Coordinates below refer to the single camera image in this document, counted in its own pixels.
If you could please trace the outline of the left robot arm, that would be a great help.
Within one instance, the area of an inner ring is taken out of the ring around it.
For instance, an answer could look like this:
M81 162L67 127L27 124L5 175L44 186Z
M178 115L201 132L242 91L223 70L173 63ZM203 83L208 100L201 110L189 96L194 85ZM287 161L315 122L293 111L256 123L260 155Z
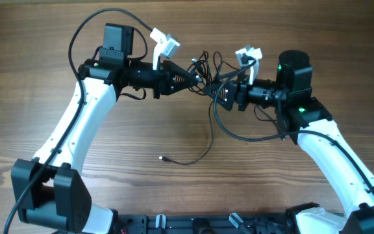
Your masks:
M75 69L74 95L46 143L29 161L17 160L11 171L16 199L12 214L27 224L59 233L120 233L115 210L96 205L81 172L88 149L105 116L124 88L151 89L155 98L197 84L171 61L180 44L154 28L153 59L132 54L136 28L108 23L103 45Z

